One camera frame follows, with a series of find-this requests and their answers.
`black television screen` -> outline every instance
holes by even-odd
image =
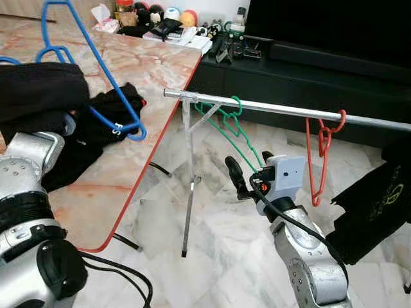
[[[411,0],[251,0],[245,34],[411,67]]]

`ball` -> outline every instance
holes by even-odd
[[[197,13],[193,10],[186,10],[180,16],[180,22],[186,27],[195,27],[197,25]]]
[[[176,21],[180,20],[180,10],[174,6],[169,7],[165,12],[164,12],[164,19],[165,18],[170,18],[174,19]]]

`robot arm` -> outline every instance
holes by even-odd
[[[41,187],[63,146],[55,133],[17,133],[0,156],[1,307],[70,307],[85,285],[83,260]]]
[[[302,187],[304,157],[273,157],[268,152],[263,156],[267,166],[251,176],[251,192],[238,163],[232,157],[227,157],[225,163],[239,200],[253,198],[257,211],[271,222],[275,248],[287,267],[299,307],[351,308],[344,264],[337,262],[323,241],[292,223],[300,223],[324,237],[304,208],[294,204]]]

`wire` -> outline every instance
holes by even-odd
[[[309,235],[315,237],[321,243],[326,245],[326,247],[327,247],[328,251],[330,252],[331,256],[337,261],[338,265],[342,268],[342,271],[344,272],[345,279],[347,280],[347,286],[348,286],[349,281],[348,281],[347,268],[345,268],[344,261],[342,260],[342,258],[340,256],[340,254],[338,253],[338,251],[336,251],[335,248],[331,245],[331,243],[329,241],[327,241],[326,239],[324,239],[318,232],[313,231],[312,229],[304,226],[302,223],[300,223],[300,222],[296,221],[295,219],[291,218],[290,216],[284,214],[276,206],[272,205],[272,203],[269,202],[269,200],[263,195],[263,193],[258,189],[257,185],[254,183],[254,180],[256,180],[256,179],[257,179],[256,174],[253,174],[250,177],[250,185],[251,185],[252,189],[254,190],[254,192],[256,193],[257,197],[261,199],[261,201],[265,204],[266,207],[268,207],[275,214],[277,214],[278,216],[283,218],[285,221],[287,221],[289,223],[292,223],[296,227],[298,227],[301,230],[307,232]]]
[[[112,273],[116,273],[116,274],[122,276],[124,279],[128,280],[128,282],[131,283],[139,291],[139,293],[141,294],[141,297],[143,297],[144,302],[147,303],[147,297],[143,293],[143,290],[141,290],[141,288],[129,276],[124,274],[122,271],[119,271],[119,270],[116,270],[116,269],[113,269],[113,268],[101,268],[99,266],[95,266],[95,265],[92,265],[90,263],[87,263],[86,261],[84,261],[84,264],[88,268],[91,268],[91,269],[96,270],[96,271],[110,271]]]
[[[94,260],[96,262],[104,263],[104,264],[107,264],[109,266],[119,268],[123,271],[127,271],[127,272],[137,276],[138,278],[140,278],[147,285],[147,288],[148,288],[148,295],[147,295],[147,300],[146,300],[146,303],[144,305],[144,308],[149,308],[150,307],[150,303],[153,299],[153,286],[152,286],[152,283],[148,280],[148,278],[145,277],[142,273],[136,271],[135,269],[129,268],[125,265],[122,265],[122,264],[119,264],[119,263],[116,263],[116,262],[113,262],[113,261],[110,261],[110,260],[106,260],[106,259],[97,257],[95,255],[91,255],[91,254],[86,253],[86,252],[80,252],[80,255],[83,258]]]

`rack stand leg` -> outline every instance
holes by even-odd
[[[404,285],[404,291],[405,294],[411,294],[411,284],[407,287],[407,285]]]
[[[191,211],[193,210],[193,198],[194,198],[194,188],[196,184],[201,181],[199,176],[195,175],[194,172],[194,151],[193,151],[193,131],[198,128],[201,124],[204,124],[222,105],[221,103],[215,104],[197,123],[190,126],[191,123],[191,103],[196,103],[197,100],[193,98],[185,98],[182,101],[182,120],[184,123],[184,133],[186,135],[186,146],[188,151],[188,175],[190,179],[190,190],[188,194],[187,201],[187,213],[186,213],[186,225],[184,227],[184,238],[182,242],[181,256],[183,258],[187,257],[188,250],[188,233],[191,220]]]

